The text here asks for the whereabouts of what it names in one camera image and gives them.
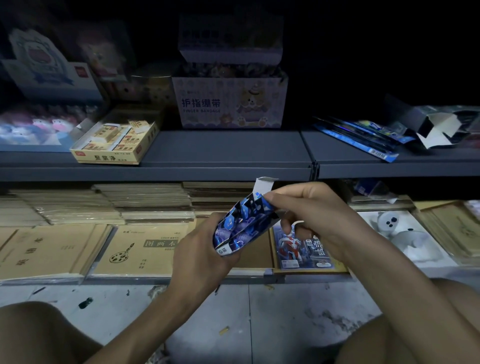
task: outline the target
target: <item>torn box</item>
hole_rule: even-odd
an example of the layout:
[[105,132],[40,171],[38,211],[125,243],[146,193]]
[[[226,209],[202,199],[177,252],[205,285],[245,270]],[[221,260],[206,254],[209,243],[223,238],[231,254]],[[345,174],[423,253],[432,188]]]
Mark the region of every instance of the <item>torn box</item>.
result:
[[279,212],[263,195],[271,191],[275,179],[260,177],[253,192],[237,202],[218,223],[213,246],[220,255],[230,255],[254,241],[277,221]]

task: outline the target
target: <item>gray metal shelf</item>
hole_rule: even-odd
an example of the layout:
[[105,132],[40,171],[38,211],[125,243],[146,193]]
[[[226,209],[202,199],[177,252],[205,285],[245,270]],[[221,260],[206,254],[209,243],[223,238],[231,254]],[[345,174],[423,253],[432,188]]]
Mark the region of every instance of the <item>gray metal shelf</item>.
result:
[[164,131],[139,166],[80,164],[70,153],[0,152],[0,182],[308,181],[312,160],[299,132]]
[[479,149],[430,149],[414,153],[404,147],[387,163],[317,130],[301,132],[315,160],[318,178],[480,176]]

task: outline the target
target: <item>red logo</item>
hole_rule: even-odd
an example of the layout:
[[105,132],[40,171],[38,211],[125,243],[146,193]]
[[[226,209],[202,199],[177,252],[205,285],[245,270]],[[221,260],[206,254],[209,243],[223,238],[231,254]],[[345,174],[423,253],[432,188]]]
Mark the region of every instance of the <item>red logo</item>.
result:
[[88,78],[88,73],[87,73],[87,70],[85,69],[85,67],[75,66],[75,70],[77,71],[78,77]]

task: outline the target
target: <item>white tile floor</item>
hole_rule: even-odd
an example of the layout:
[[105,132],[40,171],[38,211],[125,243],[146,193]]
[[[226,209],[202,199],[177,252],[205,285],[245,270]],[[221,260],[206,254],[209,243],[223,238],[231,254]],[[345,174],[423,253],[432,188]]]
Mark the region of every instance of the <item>white tile floor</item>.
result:
[[[464,279],[480,291],[480,277]],[[0,286],[0,306],[43,301],[106,344],[150,302],[151,286]],[[93,299],[85,309],[78,304]],[[223,285],[167,341],[173,363],[310,363],[380,314],[358,282]],[[223,335],[220,331],[229,330]]]

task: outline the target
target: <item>bare leg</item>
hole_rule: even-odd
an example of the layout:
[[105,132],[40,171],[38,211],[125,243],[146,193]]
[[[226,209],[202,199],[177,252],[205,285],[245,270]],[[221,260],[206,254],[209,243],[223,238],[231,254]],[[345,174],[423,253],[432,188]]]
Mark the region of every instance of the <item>bare leg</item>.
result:
[[[469,286],[448,279],[433,279],[452,305],[480,331],[480,295]],[[340,350],[336,364],[415,364],[410,350],[384,316],[355,331]]]
[[2,363],[83,363],[101,348],[47,303],[25,302],[0,308]]

